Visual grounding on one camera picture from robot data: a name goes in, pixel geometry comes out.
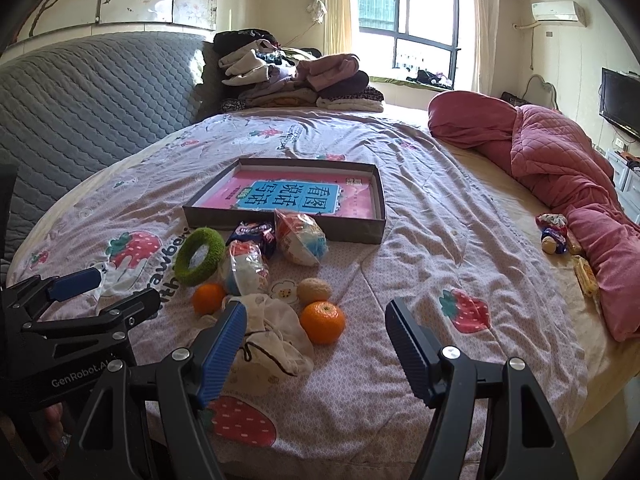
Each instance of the wall outlet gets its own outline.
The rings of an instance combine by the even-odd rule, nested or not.
[[[616,137],[616,140],[613,141],[613,143],[618,147],[621,148],[622,151],[627,152],[629,149],[629,145],[625,144],[625,141],[623,139],[620,139],[620,137]]]

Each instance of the air conditioner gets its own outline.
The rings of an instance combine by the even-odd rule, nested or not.
[[[584,9],[575,2],[541,2],[531,5],[537,22],[554,22],[555,25],[587,26]]]

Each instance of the green fabric ring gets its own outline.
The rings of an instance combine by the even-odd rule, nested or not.
[[[201,264],[191,269],[189,264],[193,255],[204,245],[209,247],[207,256]],[[224,251],[225,241],[217,231],[208,227],[199,227],[187,237],[175,257],[175,279],[187,286],[201,284],[216,272]]]

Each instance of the white drawer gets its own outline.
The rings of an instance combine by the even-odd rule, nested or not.
[[[615,152],[607,152],[607,160],[613,166],[613,183],[617,190],[622,190],[626,184],[626,178],[629,174],[629,168],[626,162]]]
[[[619,195],[618,198],[620,199],[620,205],[622,206],[625,215],[627,215],[631,219],[631,221],[640,225],[640,207],[625,200],[624,194]]]
[[[640,208],[640,174],[635,171],[629,171],[621,195],[624,200]]]

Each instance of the orange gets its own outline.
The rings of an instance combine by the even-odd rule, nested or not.
[[[217,283],[204,283],[193,293],[191,303],[196,314],[204,316],[218,311],[225,296],[226,292],[222,286]]]
[[[338,341],[345,324],[344,312],[328,301],[311,303],[300,314],[300,325],[311,342],[317,345]]]

